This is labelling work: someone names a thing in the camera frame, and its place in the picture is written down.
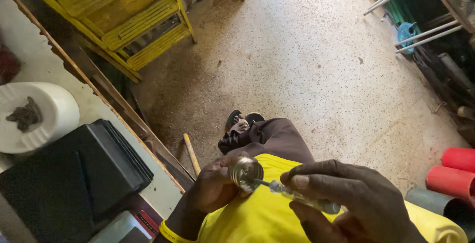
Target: foot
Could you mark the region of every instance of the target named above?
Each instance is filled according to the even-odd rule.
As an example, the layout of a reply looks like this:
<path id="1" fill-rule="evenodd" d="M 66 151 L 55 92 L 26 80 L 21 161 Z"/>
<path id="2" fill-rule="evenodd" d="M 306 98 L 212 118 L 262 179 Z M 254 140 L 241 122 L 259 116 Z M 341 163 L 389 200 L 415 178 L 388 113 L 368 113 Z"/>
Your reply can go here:
<path id="1" fill-rule="evenodd" d="M 249 129 L 249 124 L 244 119 L 244 116 L 242 114 L 234 116 L 233 127 L 231 127 L 230 131 L 235 130 L 236 132 L 242 134 L 247 129 Z"/>

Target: brown trousers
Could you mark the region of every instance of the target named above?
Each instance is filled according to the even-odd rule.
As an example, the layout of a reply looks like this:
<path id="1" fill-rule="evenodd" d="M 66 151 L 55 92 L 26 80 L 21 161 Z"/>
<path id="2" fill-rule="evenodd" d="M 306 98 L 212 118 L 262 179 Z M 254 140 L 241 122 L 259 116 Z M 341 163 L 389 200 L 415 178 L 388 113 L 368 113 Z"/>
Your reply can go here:
<path id="1" fill-rule="evenodd" d="M 293 123 L 284 118 L 255 122 L 242 134 L 228 131 L 217 147 L 224 155 L 246 151 L 251 157 L 267 153 L 300 163 L 315 161 Z"/>

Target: person's left hand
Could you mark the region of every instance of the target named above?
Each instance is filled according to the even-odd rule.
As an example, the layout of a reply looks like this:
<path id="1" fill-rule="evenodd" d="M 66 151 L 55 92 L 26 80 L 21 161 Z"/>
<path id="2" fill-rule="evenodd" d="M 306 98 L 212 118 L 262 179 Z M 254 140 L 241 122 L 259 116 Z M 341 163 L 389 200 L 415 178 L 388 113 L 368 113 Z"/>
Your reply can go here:
<path id="1" fill-rule="evenodd" d="M 241 151 L 238 155 L 222 156 L 206 165 L 188 191 L 188 205 L 207 214 L 231 202 L 240 190 L 231 180 L 228 167 L 239 156 L 249 157 L 249 154 Z"/>

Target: person's right hand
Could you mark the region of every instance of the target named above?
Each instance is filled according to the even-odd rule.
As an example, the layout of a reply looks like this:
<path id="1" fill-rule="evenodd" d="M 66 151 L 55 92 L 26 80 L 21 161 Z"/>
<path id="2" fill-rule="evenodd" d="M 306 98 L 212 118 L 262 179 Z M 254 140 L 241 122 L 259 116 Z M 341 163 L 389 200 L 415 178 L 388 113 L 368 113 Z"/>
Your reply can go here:
<path id="1" fill-rule="evenodd" d="M 427 242 L 409 219 L 401 192 L 375 170 L 327 160 L 294 167 L 280 180 L 304 196 L 349 210 L 330 223 L 318 210 L 291 202 L 311 242 Z"/>

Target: hand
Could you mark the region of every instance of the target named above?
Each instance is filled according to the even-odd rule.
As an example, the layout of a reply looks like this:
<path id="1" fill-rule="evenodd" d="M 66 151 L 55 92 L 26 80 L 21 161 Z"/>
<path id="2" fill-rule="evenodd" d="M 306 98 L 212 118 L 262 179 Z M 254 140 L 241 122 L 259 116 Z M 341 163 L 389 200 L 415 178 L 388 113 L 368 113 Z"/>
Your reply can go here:
<path id="1" fill-rule="evenodd" d="M 233 183 L 228 167 L 239 156 L 249 157 L 245 151 L 234 156 L 222 156 L 206 165 L 189 191 L 188 204 L 202 213 L 211 213 L 226 206 L 240 189 Z"/>
<path id="2" fill-rule="evenodd" d="M 426 243 L 409 219 L 401 192 L 375 170 L 327 160 L 294 167 L 280 180 L 309 198 L 349 210 L 330 223 L 318 210 L 291 202 L 311 242 Z"/>

